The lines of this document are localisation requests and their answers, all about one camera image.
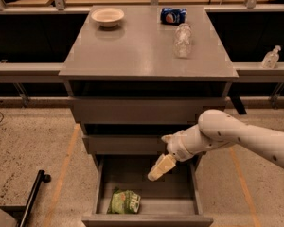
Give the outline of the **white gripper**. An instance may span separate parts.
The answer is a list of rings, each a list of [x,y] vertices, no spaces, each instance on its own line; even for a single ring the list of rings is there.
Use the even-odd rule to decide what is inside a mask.
[[[151,171],[148,174],[150,181],[156,181],[164,174],[176,167],[176,161],[184,162],[193,157],[186,149],[183,143],[181,133],[168,134],[161,137],[161,140],[167,144],[168,154],[159,156]]]

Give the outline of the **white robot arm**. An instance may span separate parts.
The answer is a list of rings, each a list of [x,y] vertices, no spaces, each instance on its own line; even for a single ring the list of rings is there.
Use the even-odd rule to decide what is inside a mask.
[[[217,148],[239,144],[284,169],[284,132],[243,123],[220,110],[204,111],[198,123],[186,130],[164,135],[168,154],[162,154],[148,174],[156,181],[177,162]]]

